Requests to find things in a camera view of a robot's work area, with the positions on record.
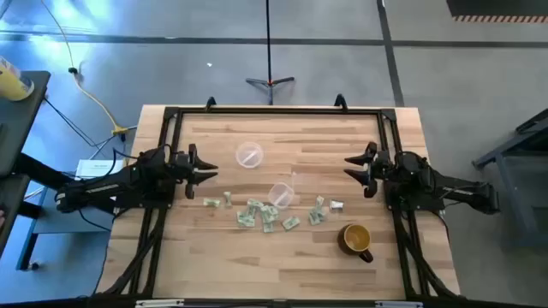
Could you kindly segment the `brown mug yellow inside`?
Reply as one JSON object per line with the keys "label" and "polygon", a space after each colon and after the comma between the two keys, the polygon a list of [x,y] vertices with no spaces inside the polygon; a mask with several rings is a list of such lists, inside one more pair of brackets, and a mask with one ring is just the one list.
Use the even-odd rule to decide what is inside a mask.
{"label": "brown mug yellow inside", "polygon": [[371,242],[369,230],[359,224],[348,224],[341,228],[337,234],[337,245],[343,253],[359,257],[369,264],[373,261],[370,251]]}

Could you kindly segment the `black tripod stand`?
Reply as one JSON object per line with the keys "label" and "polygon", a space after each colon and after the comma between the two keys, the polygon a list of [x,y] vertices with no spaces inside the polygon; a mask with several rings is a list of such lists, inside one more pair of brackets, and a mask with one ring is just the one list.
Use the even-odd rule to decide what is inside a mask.
{"label": "black tripod stand", "polygon": [[266,91],[268,98],[268,104],[273,105],[274,89],[283,83],[289,83],[295,81],[295,77],[285,77],[282,79],[274,80],[272,78],[272,65],[271,65],[271,14],[270,14],[270,0],[265,0],[265,26],[266,26],[266,51],[267,51],[267,79],[258,80],[253,78],[247,78],[245,81],[252,86],[262,87]]}

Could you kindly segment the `yellow wipes canister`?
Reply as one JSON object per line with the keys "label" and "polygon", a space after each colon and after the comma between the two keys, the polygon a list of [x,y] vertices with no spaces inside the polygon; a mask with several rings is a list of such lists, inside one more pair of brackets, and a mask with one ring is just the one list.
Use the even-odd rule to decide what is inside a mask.
{"label": "yellow wipes canister", "polygon": [[12,63],[0,56],[0,98],[21,101],[34,91],[33,81],[23,76]]}

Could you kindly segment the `black metal table frame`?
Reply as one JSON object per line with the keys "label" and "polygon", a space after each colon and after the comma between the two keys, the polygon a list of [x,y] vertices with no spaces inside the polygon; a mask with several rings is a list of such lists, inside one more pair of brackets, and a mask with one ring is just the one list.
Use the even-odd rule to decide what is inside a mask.
{"label": "black metal table frame", "polygon": [[[200,157],[218,166],[216,177],[200,184],[194,199],[176,191],[167,213],[153,288],[157,297],[206,299],[403,299],[405,296],[392,215],[382,194],[365,198],[344,170],[344,159],[361,154],[371,142],[396,146],[377,108],[343,113],[333,107],[218,107],[182,118],[181,146],[196,144]],[[262,163],[245,169],[237,147],[254,142]],[[266,201],[283,182],[295,196],[281,218],[301,223],[273,233],[261,225],[241,227],[236,212],[250,198]],[[224,207],[231,192],[232,207]],[[317,196],[325,201],[325,221],[312,226],[308,212]],[[221,201],[218,208],[204,198]],[[344,202],[331,210],[331,200]],[[343,253],[337,234],[359,224],[371,234],[369,264]]]}

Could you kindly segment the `white metal bracket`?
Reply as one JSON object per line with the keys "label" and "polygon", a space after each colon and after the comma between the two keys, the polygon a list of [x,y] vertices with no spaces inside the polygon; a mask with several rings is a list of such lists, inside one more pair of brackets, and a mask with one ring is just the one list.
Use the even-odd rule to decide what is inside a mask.
{"label": "white metal bracket", "polygon": [[183,299],[147,299],[137,300],[134,308],[177,308],[183,306]]}
{"label": "white metal bracket", "polygon": [[424,308],[424,305],[413,301],[376,301],[375,308]]}

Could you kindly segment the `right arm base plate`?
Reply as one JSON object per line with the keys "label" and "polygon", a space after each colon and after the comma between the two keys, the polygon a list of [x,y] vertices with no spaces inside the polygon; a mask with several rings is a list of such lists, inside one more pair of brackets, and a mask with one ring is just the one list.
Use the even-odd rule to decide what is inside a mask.
{"label": "right arm base plate", "polygon": [[401,194],[395,190],[385,192],[385,200],[392,209],[399,210],[443,210],[444,201],[434,198],[428,193],[414,192],[411,194]]}

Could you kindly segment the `white paper sheet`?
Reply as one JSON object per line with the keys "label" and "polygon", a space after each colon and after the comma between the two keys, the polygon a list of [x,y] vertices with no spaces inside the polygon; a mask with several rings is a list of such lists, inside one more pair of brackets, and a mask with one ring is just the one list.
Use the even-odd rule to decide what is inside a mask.
{"label": "white paper sheet", "polygon": [[120,171],[127,164],[126,159],[116,160],[80,160],[75,172],[77,180],[92,179]]}

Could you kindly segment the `black hazard-striped mat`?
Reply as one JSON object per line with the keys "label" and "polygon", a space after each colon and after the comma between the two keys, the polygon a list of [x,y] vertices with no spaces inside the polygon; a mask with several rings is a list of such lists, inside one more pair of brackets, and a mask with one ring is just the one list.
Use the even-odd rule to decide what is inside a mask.
{"label": "black hazard-striped mat", "polygon": [[548,23],[548,0],[446,0],[457,22]]}

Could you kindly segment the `blue metal cart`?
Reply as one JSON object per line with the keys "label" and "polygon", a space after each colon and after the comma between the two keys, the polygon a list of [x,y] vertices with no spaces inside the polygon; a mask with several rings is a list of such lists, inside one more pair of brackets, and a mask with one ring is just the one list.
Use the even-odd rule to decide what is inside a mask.
{"label": "blue metal cart", "polygon": [[519,125],[501,145],[472,161],[497,165],[517,228],[515,244],[548,248],[548,108]]}

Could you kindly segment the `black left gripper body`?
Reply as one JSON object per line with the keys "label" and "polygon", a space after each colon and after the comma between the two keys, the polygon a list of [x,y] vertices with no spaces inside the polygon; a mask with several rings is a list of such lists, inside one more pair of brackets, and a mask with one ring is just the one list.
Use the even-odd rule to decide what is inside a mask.
{"label": "black left gripper body", "polygon": [[194,198],[194,186],[196,180],[196,162],[198,158],[198,151],[196,144],[190,144],[188,147],[188,176],[187,184],[185,186],[185,196],[188,199]]}

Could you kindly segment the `blue metal stand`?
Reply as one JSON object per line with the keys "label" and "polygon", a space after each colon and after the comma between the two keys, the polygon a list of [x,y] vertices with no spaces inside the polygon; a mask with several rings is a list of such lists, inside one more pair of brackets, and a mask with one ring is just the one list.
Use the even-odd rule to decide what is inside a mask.
{"label": "blue metal stand", "polygon": [[39,194],[39,204],[25,201],[19,214],[33,221],[19,256],[17,270],[36,270],[39,265],[32,263],[34,247],[41,234],[77,234],[110,232],[114,215],[93,207],[81,211],[62,213],[54,202],[55,191],[44,188]]}

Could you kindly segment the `black desk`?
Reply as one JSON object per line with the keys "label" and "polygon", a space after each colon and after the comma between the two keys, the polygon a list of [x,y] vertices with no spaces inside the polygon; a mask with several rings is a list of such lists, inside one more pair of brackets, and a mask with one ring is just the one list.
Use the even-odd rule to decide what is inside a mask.
{"label": "black desk", "polygon": [[29,182],[58,189],[70,181],[63,173],[22,152],[39,106],[45,100],[51,73],[23,71],[21,75],[33,82],[33,92],[19,102],[0,98],[0,210],[7,215],[0,226],[0,257],[24,204]]}

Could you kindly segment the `clear round plastic container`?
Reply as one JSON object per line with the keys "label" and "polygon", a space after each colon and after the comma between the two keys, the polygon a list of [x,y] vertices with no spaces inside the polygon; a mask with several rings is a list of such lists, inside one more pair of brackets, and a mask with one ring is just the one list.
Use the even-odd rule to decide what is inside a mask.
{"label": "clear round plastic container", "polygon": [[254,142],[240,144],[235,152],[235,159],[245,169],[258,167],[264,158],[262,147]]}
{"label": "clear round plastic container", "polygon": [[281,210],[291,204],[294,196],[294,189],[283,182],[275,184],[267,194],[268,202]]}

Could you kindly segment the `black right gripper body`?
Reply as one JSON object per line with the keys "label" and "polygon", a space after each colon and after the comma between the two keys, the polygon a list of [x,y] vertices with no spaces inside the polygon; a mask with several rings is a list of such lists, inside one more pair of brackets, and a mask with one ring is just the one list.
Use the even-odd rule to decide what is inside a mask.
{"label": "black right gripper body", "polygon": [[373,176],[373,167],[374,158],[377,154],[378,146],[375,142],[369,142],[365,154],[366,154],[366,171],[367,171],[367,185],[364,189],[364,197],[372,198],[378,191],[378,184]]}

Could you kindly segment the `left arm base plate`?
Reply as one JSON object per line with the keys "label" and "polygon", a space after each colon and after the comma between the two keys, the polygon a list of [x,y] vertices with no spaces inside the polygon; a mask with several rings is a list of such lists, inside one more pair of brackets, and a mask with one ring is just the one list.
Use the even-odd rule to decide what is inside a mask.
{"label": "left arm base plate", "polygon": [[121,209],[168,209],[172,206],[173,195],[167,192],[124,192],[116,196],[115,205]]}

